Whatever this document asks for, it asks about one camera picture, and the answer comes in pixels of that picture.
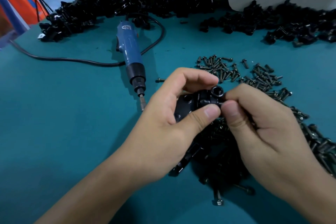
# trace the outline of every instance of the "power cord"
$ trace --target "power cord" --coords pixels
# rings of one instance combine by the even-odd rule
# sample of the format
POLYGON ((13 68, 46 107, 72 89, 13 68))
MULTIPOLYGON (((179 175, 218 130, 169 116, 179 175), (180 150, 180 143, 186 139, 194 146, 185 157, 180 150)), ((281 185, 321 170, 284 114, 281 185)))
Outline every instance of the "power cord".
MULTIPOLYGON (((152 20, 153 22, 155 22, 156 24, 158 24, 161 27, 161 35, 160 37, 151 45, 149 45, 146 49, 144 49, 141 52, 141 55, 145 54, 146 52, 148 52, 151 48, 153 48, 155 45, 157 45, 164 37, 166 29, 165 27, 158 22, 156 19, 154 19, 153 17, 150 17, 149 15, 146 14, 141 14, 141 13, 131 13, 131 14, 127 14, 126 15, 126 20, 128 20, 129 15, 141 15, 141 16, 145 16, 147 18, 149 18, 150 20, 152 20)), ((88 64, 88 65, 93 65, 93 66, 99 66, 99 67, 117 67, 117 66, 123 66, 125 65, 125 62, 116 62, 116 63, 102 63, 102 62, 96 62, 96 61, 92 61, 92 60, 85 60, 85 59, 72 59, 72 58, 51 58, 51 57, 43 57, 43 56, 36 56, 33 55, 31 53, 29 53, 28 51, 26 51, 25 49, 23 49, 18 43, 10 40, 11 44, 20 52, 22 52, 23 54, 26 54, 27 56, 34 58, 34 59, 38 59, 38 60, 44 60, 44 61, 70 61, 70 62, 78 62, 78 63, 83 63, 83 64, 88 64)))

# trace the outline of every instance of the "white sticker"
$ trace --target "white sticker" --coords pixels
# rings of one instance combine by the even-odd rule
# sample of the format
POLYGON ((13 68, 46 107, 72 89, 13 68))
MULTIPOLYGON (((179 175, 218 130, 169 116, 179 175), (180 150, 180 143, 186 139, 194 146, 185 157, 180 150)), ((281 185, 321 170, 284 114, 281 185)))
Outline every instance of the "white sticker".
POLYGON ((131 29, 131 26, 130 25, 124 25, 121 27, 122 29, 131 29))
POLYGON ((39 36, 37 37, 37 39, 41 39, 41 38, 43 38, 44 36, 45 36, 45 34, 41 33, 41 34, 39 34, 39 36))

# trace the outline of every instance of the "workbench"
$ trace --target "workbench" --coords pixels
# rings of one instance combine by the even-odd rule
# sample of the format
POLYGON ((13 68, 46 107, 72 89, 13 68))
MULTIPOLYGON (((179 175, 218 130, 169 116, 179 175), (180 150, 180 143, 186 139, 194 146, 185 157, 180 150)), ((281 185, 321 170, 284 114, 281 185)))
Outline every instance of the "workbench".
MULTIPOLYGON (((166 78, 178 67, 194 67, 199 56, 233 57, 237 63, 245 58, 250 67, 260 62, 283 75, 283 86, 293 92, 286 103, 309 114, 306 123, 317 124, 334 140, 336 44, 317 41, 294 48, 280 40, 266 45, 261 41, 264 30, 253 36, 225 34, 221 28, 198 30, 204 19, 223 14, 190 15, 184 25, 179 18, 157 18, 167 31, 162 42, 143 55, 146 100, 161 86, 155 79, 166 78)), ((36 25, 16 41, 39 56, 122 61, 115 51, 122 19, 103 18, 92 29, 59 43, 40 42, 36 25)), ((161 33, 155 24, 138 32, 141 49, 161 33)), ((242 76, 250 71, 242 64, 238 68, 242 76)), ((229 90, 237 85, 221 86, 229 90)), ((124 66, 39 61, 7 46, 0 52, 0 222, 38 219, 123 143, 140 115, 124 66)), ((202 185, 188 165, 178 177, 165 176, 136 192, 112 223, 307 223, 253 178, 243 184, 254 187, 256 195, 232 188, 223 194, 224 206, 213 206, 211 188, 202 185)))

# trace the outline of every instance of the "orange container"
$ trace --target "orange container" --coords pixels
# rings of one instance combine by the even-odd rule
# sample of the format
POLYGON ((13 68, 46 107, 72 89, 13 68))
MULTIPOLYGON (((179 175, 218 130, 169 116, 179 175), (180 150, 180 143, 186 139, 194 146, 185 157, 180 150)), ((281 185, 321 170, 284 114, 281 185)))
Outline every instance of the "orange container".
MULTIPOLYGON (((38 23, 36 15, 35 0, 8 0, 15 10, 21 15, 23 20, 28 24, 38 23)), ((37 1, 37 8, 39 12, 40 21, 45 18, 47 12, 44 10, 39 1, 37 1)))

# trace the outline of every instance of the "right hand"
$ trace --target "right hand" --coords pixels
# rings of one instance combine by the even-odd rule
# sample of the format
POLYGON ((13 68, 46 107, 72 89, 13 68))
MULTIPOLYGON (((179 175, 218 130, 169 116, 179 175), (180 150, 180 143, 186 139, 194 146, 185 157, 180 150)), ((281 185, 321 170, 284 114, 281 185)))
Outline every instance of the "right hand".
POLYGON ((310 150, 292 111, 246 84, 226 93, 221 111, 246 168, 268 191, 285 201, 314 176, 326 173, 310 150), (250 124, 250 113, 258 129, 250 124))

